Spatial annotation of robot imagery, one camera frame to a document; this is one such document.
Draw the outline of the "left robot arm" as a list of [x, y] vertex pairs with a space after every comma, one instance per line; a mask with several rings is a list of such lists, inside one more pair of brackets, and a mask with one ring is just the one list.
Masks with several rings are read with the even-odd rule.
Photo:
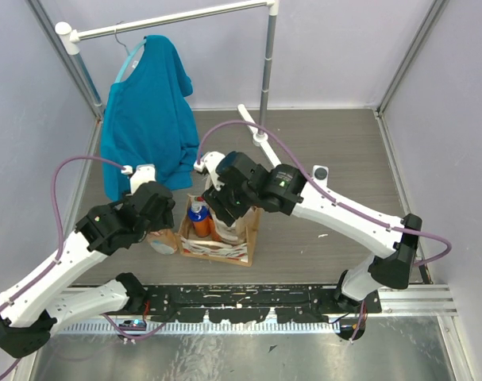
[[21, 359], [83, 319], [116, 311], [141, 312], [146, 291], [130, 272], [69, 298], [61, 293], [118, 249], [129, 248], [150, 232], [173, 227], [174, 206], [172, 192], [151, 181], [117, 202], [91, 208], [76, 223], [63, 249], [0, 293], [0, 349]]

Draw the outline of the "pink cap bottle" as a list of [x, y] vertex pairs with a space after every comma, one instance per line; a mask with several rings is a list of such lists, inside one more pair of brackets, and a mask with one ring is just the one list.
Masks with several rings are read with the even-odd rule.
[[175, 234], [170, 229], [150, 232], [146, 240], [151, 248], [161, 255], [170, 256], [178, 251]]

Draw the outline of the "white metal clothes rack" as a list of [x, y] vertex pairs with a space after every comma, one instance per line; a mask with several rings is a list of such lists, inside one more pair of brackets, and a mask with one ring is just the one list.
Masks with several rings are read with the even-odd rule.
[[[69, 56], [75, 56], [76, 59], [79, 61], [79, 72], [81, 72], [81, 74], [83, 74], [88, 81], [88, 86], [90, 87], [90, 90], [92, 90], [95, 104], [97, 106], [100, 106], [101, 98], [98, 96], [98, 93], [95, 90], [94, 83], [89, 76], [85, 64], [83, 63], [83, 61], [79, 60], [79, 42], [109, 35], [117, 36], [118, 33], [127, 33], [135, 30], [152, 28], [159, 25], [169, 25], [181, 21], [189, 21], [203, 17], [210, 17], [224, 13], [232, 13], [236, 11], [249, 10], [261, 7], [265, 7], [268, 9], [268, 27], [266, 32], [264, 67], [259, 107], [259, 124], [265, 126], [268, 112], [272, 58], [276, 35], [276, 21], [279, 14], [280, 1], [241, 1], [219, 6], [211, 6], [199, 10], [189, 10], [181, 13], [173, 13], [159, 17], [152, 17], [139, 21], [131, 21], [127, 23], [110, 25], [82, 32], [73, 29], [67, 22], [60, 21], [56, 23], [54, 30], [56, 35], [59, 37], [61, 43], [63, 44], [66, 53]], [[279, 157], [276, 155], [272, 146], [270, 145], [267, 133], [264, 133], [261, 129], [256, 129], [255, 126], [248, 125], [248, 127], [253, 137], [253, 144], [261, 149], [261, 151], [264, 153], [269, 163], [273, 167], [279, 165]]]

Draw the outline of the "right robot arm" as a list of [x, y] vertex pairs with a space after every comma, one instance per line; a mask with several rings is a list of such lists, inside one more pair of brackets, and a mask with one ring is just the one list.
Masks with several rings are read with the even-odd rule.
[[211, 184], [202, 196], [227, 226], [257, 208], [316, 222], [365, 246], [368, 258], [344, 271], [337, 283], [334, 301], [339, 310], [359, 311], [365, 298], [381, 287], [408, 287], [418, 237], [406, 231], [420, 230], [420, 217], [387, 216], [384, 225], [377, 225], [374, 219], [383, 214], [357, 203], [349, 206], [347, 198], [331, 191], [325, 179], [289, 164], [267, 170], [243, 152], [208, 152], [194, 167], [209, 176]]

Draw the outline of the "clear bottle white cap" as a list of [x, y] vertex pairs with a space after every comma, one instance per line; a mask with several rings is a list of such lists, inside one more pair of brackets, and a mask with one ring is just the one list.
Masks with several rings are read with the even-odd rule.
[[223, 242], [236, 245], [241, 244], [244, 241], [242, 232], [238, 232], [237, 230], [236, 223], [228, 226], [224, 222], [218, 220], [215, 215], [212, 216], [212, 221], [214, 223], [216, 234]]

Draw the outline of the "white bottle grey cap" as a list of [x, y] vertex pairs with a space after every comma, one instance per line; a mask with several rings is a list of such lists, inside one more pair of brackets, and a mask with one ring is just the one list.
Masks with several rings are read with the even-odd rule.
[[321, 186], [326, 187], [329, 179], [329, 168], [318, 165], [313, 166], [312, 179]]

